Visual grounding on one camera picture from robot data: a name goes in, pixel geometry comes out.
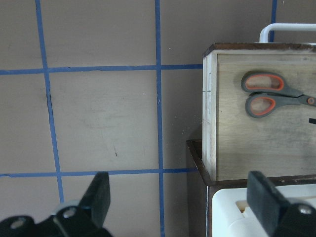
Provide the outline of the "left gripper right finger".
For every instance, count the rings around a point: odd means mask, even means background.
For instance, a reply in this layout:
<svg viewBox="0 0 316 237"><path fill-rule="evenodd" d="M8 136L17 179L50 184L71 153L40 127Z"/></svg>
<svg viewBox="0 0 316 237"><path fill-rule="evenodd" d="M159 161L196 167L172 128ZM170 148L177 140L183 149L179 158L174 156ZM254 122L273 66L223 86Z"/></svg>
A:
<svg viewBox="0 0 316 237"><path fill-rule="evenodd" d="M286 198L260 171L250 171L247 203L270 237L314 237L316 209L307 201Z"/></svg>

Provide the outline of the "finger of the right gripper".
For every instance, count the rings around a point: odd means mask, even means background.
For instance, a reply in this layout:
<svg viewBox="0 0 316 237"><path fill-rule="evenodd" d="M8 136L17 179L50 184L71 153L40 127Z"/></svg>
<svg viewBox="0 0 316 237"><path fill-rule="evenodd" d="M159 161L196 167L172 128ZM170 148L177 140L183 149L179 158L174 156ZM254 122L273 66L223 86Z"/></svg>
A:
<svg viewBox="0 0 316 237"><path fill-rule="evenodd" d="M309 123L316 124L316 119L315 118L309 118Z"/></svg>

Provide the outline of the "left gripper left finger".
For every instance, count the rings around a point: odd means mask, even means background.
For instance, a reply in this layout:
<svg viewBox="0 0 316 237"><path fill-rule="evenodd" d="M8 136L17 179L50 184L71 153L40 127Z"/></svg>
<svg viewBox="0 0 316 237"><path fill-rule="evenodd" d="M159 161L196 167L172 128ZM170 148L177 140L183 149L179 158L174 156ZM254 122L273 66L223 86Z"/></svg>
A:
<svg viewBox="0 0 316 237"><path fill-rule="evenodd" d="M108 172L94 176L78 204L65 206L36 223L27 215L0 222L2 237L111 237L103 227L111 203Z"/></svg>

